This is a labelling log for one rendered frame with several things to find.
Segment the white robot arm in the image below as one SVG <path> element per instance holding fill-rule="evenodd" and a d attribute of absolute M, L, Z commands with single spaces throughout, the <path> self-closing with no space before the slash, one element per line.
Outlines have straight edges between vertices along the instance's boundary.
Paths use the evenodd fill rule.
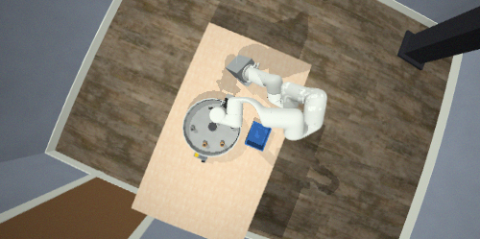
<path fill-rule="evenodd" d="M 279 108 L 266 108 L 254 98 L 227 94 L 224 106 L 210 111 L 211 121 L 240 128 L 243 123 L 243 104 L 248 103 L 256 109 L 263 127 L 281 128 L 289 140 L 299 140 L 317 131 L 324 122 L 326 93 L 319 88 L 284 83 L 279 75 L 259 70 L 259 65 L 260 63 L 247 65 L 242 73 L 243 79 L 267 87 L 269 102 Z M 297 102 L 304 104 L 303 112 L 297 108 Z"/>

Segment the grey round turning table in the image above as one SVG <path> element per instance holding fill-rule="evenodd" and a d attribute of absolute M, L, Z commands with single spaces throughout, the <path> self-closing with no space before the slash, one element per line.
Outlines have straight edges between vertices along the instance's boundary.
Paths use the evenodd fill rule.
<path fill-rule="evenodd" d="M 233 129 L 227 125 L 214 123 L 209 117 L 210 109 L 208 107 L 221 107 L 224 103 L 225 101 L 221 99 L 203 99 L 194 104 L 183 118 L 183 122 L 185 119 L 185 127 L 182 122 L 182 133 L 185 142 L 190 149 L 192 149 L 191 147 L 196 149 L 196 151 L 192 149 L 195 152 L 193 156 L 201 159 L 203 163 L 206 162 L 209 156 L 214 157 L 226 154 L 235 146 L 239 139 L 237 136 L 240 136 L 241 127 Z M 195 127 L 195 130 L 192 128 L 192 131 L 190 131 L 191 127 Z M 207 145 L 204 144 L 206 146 L 204 148 L 202 145 L 205 142 Z M 225 143 L 224 147 L 220 147 L 221 142 Z M 221 145 L 223 146 L 224 144 L 221 143 Z"/>

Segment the blue square tray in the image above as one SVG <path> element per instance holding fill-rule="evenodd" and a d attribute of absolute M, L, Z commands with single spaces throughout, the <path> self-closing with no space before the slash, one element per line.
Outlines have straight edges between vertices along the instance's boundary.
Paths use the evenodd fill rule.
<path fill-rule="evenodd" d="M 262 124 L 253 121 L 245 145 L 263 151 L 270 133 L 271 128 L 263 127 Z"/>

